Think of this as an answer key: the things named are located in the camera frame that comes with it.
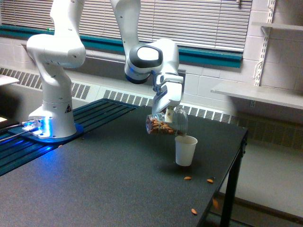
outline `window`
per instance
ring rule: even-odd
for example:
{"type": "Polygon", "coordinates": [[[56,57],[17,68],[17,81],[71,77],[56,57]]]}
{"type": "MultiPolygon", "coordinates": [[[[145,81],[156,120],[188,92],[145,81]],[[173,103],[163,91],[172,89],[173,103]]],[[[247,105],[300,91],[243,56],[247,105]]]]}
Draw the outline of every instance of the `window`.
{"type": "MultiPolygon", "coordinates": [[[[2,23],[46,29],[52,0],[3,0],[2,23]]],[[[243,52],[252,0],[141,0],[139,39],[170,38],[179,46],[243,52]]],[[[80,33],[120,38],[109,0],[86,0],[80,33]]]]}

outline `paper cup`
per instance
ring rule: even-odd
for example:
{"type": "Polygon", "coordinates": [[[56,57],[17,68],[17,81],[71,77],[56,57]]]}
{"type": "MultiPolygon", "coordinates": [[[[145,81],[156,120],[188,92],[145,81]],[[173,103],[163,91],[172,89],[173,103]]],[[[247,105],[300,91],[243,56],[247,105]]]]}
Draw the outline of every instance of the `paper cup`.
{"type": "Polygon", "coordinates": [[[175,141],[176,163],[179,166],[190,166],[198,140],[192,136],[177,136],[175,141]]]}

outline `metal table leg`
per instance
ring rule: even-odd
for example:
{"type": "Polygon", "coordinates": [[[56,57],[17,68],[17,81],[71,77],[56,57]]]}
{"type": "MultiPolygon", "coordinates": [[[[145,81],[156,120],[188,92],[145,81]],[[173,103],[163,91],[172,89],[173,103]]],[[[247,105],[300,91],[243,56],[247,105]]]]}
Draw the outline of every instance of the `metal table leg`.
{"type": "Polygon", "coordinates": [[[243,157],[243,153],[245,152],[244,151],[245,145],[246,145],[246,142],[244,140],[242,143],[241,150],[238,153],[238,156],[237,156],[235,162],[233,163],[231,170],[229,171],[220,227],[229,226],[229,222],[230,222],[231,215],[232,215],[232,205],[233,205],[236,188],[237,188],[241,160],[243,157]]]}

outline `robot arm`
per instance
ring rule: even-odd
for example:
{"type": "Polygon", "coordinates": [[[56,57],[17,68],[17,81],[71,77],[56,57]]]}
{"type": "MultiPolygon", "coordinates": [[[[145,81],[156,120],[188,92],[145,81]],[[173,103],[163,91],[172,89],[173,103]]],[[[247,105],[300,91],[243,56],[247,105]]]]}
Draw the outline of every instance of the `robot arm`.
{"type": "Polygon", "coordinates": [[[71,103],[71,80],[65,68],[76,68],[85,61],[85,47],[79,38],[79,23],[85,0],[54,0],[51,18],[54,35],[34,35],[27,52],[37,65],[43,86],[42,106],[29,117],[41,119],[41,139],[64,138],[76,133],[71,103]]]}
{"type": "Polygon", "coordinates": [[[140,0],[111,0],[125,50],[125,75],[135,84],[153,76],[152,113],[159,113],[179,105],[183,77],[178,76],[179,54],[177,45],[170,39],[160,39],[150,44],[138,40],[140,0]]]}

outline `wall shelf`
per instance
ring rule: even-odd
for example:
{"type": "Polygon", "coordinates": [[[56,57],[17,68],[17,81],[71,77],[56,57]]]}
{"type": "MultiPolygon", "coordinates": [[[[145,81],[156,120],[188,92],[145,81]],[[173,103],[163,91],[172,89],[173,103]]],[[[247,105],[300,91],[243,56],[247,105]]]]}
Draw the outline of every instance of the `wall shelf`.
{"type": "Polygon", "coordinates": [[[14,84],[14,83],[18,83],[18,82],[19,82],[19,80],[16,78],[0,75],[0,86],[6,85],[6,84],[14,84]]]}
{"type": "Polygon", "coordinates": [[[284,25],[284,24],[275,24],[275,23],[260,23],[252,22],[251,25],[273,28],[273,29],[283,29],[283,30],[292,30],[292,31],[303,31],[303,26],[297,25],[284,25]]]}
{"type": "Polygon", "coordinates": [[[223,81],[212,88],[211,92],[303,110],[303,93],[285,89],[223,81]]]}

